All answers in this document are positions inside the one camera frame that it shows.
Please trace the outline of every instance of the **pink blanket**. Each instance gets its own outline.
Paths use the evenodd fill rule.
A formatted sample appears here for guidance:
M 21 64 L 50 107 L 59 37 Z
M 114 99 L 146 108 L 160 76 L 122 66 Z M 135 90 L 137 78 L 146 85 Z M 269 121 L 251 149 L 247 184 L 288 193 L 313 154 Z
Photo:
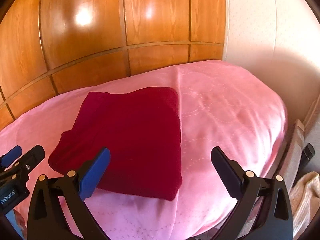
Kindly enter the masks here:
M 129 93 L 151 86 L 172 87 L 179 94 L 183 183 L 176 198 L 170 202 L 96 189 L 85 203 L 111 239 L 182 240 L 200 234 L 220 223 L 236 203 L 211 164 L 212 148 L 220 146 L 244 170 L 264 176 L 285 133 L 280 97 L 240 67 L 215 60 L 176 65 L 59 95 L 0 132 L 0 155 L 15 145 L 24 153 L 36 144 L 44 147 L 45 160 L 27 183 L 32 192 L 40 174 L 59 176 L 48 166 L 48 157 L 61 133 L 72 128 L 90 91 Z M 25 220 L 30 198 L 16 208 Z M 63 199 L 61 203 L 79 235 Z

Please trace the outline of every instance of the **red folded cloth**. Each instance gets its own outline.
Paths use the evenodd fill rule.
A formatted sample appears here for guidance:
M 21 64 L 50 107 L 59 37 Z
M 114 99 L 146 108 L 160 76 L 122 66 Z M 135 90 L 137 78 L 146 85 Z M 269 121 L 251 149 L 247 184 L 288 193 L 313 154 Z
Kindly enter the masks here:
M 173 200 L 182 184 L 178 107 L 172 88 L 90 92 L 73 128 L 62 133 L 49 165 L 66 174 L 106 147 L 111 162 L 98 188 Z

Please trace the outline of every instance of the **screw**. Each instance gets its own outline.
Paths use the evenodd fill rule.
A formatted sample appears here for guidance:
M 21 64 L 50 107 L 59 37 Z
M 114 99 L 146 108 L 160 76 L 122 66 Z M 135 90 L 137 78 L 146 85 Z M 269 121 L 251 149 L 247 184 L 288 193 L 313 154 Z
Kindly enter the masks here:
M 283 178 L 282 178 L 281 175 L 277 175 L 277 176 L 276 176 L 276 180 L 277 180 L 277 181 L 283 181 Z
M 253 172 L 253 171 L 246 171 L 245 174 L 246 174 L 247 177 L 249 177 L 249 178 L 253 178 L 253 177 L 254 177 L 254 172 Z
M 45 175 L 43 175 L 43 174 L 40 175 L 38 179 L 39 179 L 39 181 L 43 181 L 45 179 Z
M 75 171 L 69 171 L 67 175 L 68 177 L 73 177 L 75 174 L 76 174 Z

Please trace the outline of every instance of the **wooden panel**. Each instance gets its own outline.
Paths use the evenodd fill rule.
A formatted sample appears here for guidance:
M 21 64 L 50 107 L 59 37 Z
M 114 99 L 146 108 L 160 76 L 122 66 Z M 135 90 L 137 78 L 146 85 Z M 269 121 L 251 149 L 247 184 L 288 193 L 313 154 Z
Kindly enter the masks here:
M 226 0 L 191 0 L 191 41 L 223 43 Z
M 8 103 L 15 118 L 55 96 L 49 77 L 41 79 L 16 95 Z
M 119 0 L 42 0 L 41 32 L 51 69 L 121 47 Z
M 131 74 L 187 63 L 188 45 L 158 45 L 129 49 Z
M 16 0 L 0 24 L 0 84 L 6 98 L 47 71 L 38 12 L 39 0 Z
M 190 62 L 208 59 L 222 59 L 223 45 L 191 44 Z
M 124 52 L 95 57 L 52 75 L 59 93 L 126 77 Z
M 189 0 L 124 0 L 127 43 L 187 41 Z
M 0 131 L 13 122 L 13 118 L 10 115 L 8 108 L 6 106 L 3 106 L 0 109 Z

